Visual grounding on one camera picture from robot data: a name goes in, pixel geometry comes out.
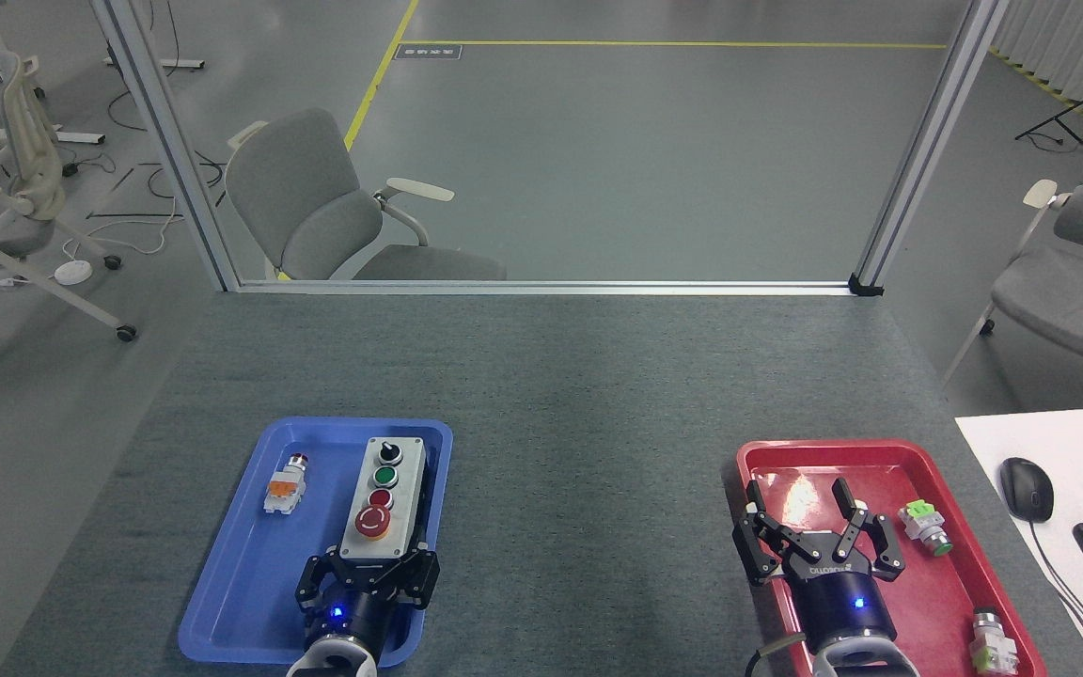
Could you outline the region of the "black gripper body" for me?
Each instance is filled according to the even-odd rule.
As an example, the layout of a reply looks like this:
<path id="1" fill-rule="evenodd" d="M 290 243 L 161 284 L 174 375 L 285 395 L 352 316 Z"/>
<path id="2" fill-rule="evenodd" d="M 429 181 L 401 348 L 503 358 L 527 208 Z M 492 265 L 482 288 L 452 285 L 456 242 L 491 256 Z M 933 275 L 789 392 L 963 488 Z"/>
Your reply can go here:
<path id="1" fill-rule="evenodd" d="M 871 567 L 796 564 L 785 581 L 810 653 L 847 638 L 898 637 Z"/>
<path id="2" fill-rule="evenodd" d="M 397 575 L 336 575 L 322 593 L 319 638 L 352 639 L 373 658 L 382 656 L 399 594 Z"/>

